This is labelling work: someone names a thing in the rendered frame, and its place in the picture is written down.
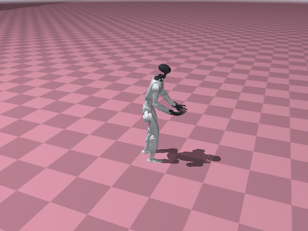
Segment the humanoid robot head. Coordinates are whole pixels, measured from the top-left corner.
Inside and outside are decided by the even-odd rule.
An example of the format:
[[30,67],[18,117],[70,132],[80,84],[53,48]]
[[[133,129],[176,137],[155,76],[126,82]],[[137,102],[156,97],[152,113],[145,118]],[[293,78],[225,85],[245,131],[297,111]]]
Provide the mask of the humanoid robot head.
[[166,77],[166,74],[170,73],[171,68],[168,65],[166,65],[166,64],[160,64],[158,69],[160,71],[162,71],[164,73],[164,75],[163,74],[159,74],[159,75],[155,76],[154,79],[157,80],[157,81],[159,79],[161,79],[160,81],[162,82],[162,78],[164,79]]

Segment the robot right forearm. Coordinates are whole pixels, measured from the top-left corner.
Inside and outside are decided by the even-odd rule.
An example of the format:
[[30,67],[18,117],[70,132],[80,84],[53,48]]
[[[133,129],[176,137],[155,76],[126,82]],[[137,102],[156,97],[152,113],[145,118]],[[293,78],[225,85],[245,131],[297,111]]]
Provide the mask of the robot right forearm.
[[169,112],[169,110],[171,110],[171,109],[168,109],[168,108],[164,107],[164,106],[161,105],[160,103],[156,103],[156,104],[155,104],[155,107],[156,107],[159,111],[162,111],[162,112],[164,112],[164,113],[167,113],[168,115],[171,114],[171,113]]

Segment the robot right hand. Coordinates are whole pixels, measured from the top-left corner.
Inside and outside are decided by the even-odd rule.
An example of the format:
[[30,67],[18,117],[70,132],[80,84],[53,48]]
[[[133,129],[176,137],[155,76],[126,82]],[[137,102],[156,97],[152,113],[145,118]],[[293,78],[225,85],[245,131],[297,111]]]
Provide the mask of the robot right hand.
[[179,115],[182,115],[184,111],[174,112],[173,110],[169,110],[169,112],[171,113],[170,115],[179,116]]

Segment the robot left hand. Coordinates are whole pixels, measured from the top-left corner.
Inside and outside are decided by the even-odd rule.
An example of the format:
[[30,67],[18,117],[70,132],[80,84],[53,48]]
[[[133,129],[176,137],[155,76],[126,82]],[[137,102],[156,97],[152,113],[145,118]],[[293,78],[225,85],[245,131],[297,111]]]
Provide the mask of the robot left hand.
[[[176,102],[174,102],[174,103],[176,103]],[[186,108],[184,108],[184,107],[182,107],[182,106],[185,106],[185,105],[180,105],[180,104],[177,104],[177,103],[176,103],[176,106],[175,106],[175,107],[173,106],[173,107],[176,108],[179,112],[182,111],[182,110],[183,110],[183,111],[187,110]],[[185,110],[184,110],[184,109],[185,109]],[[185,112],[187,112],[187,111],[185,111]],[[185,113],[185,112],[184,112],[184,113]]]

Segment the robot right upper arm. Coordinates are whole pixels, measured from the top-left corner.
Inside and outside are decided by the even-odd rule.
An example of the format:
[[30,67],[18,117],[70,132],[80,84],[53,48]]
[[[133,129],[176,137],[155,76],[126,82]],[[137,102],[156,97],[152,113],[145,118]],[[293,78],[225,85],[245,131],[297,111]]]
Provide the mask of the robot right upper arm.
[[[156,104],[156,103],[159,103],[159,102],[158,102],[158,99],[159,99],[159,91],[160,91],[159,84],[154,83],[153,86],[152,86],[152,92],[153,92],[153,106],[154,106],[154,107],[155,107],[155,104]],[[155,107],[155,108],[156,108],[156,107]]]

